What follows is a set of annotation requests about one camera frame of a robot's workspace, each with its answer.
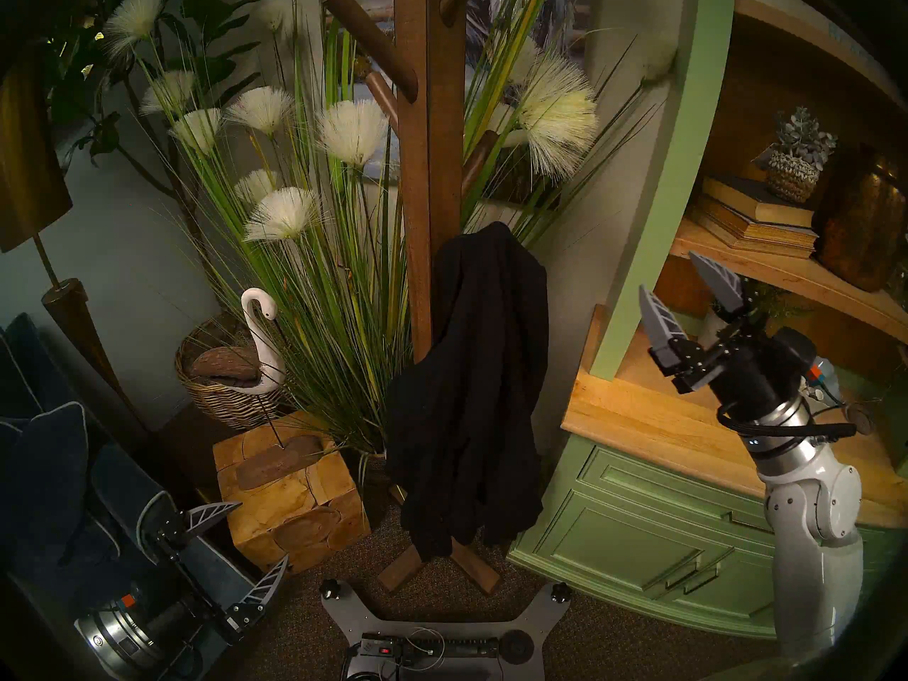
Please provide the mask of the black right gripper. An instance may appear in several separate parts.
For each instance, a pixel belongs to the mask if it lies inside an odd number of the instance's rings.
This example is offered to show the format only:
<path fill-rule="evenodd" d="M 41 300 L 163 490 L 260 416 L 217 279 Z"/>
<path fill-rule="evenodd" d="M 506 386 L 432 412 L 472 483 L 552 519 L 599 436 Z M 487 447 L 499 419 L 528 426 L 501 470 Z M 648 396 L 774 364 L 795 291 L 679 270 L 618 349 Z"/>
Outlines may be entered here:
<path fill-rule="evenodd" d="M 691 251 L 689 260 L 723 311 L 746 310 L 739 276 L 721 263 Z M 769 420 L 798 410 L 801 379 L 811 370 L 816 347 L 789 327 L 765 334 L 762 323 L 735 321 L 727 336 L 710 348 L 689 339 L 676 317 L 644 284 L 638 301 L 649 355 L 679 395 L 709 389 L 724 414 L 734 421 Z"/>

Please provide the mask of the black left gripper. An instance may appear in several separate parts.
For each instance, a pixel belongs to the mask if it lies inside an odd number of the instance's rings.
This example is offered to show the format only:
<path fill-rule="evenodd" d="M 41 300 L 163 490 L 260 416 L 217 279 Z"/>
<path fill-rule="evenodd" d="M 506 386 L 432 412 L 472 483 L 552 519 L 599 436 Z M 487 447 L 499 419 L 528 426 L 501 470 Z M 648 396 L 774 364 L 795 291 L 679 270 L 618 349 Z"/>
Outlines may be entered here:
<path fill-rule="evenodd" d="M 199 633 L 209 630 L 234 645 L 253 624 L 251 613 L 263 613 L 271 603 L 286 575 L 289 555 L 284 555 L 254 587 L 241 578 L 240 583 L 246 586 L 243 597 L 236 587 L 229 590 L 232 597 L 216 597 L 214 569 L 219 565 L 208 563 L 205 569 L 201 560 L 202 555 L 219 556 L 203 535 L 242 505 L 241 501 L 220 501 L 167 517 L 140 518 L 136 537 L 141 550 L 173 582 L 172 602 L 149 608 L 141 623 L 141 630 L 154 642 L 174 645 L 180 640 L 181 650 L 186 650 Z"/>

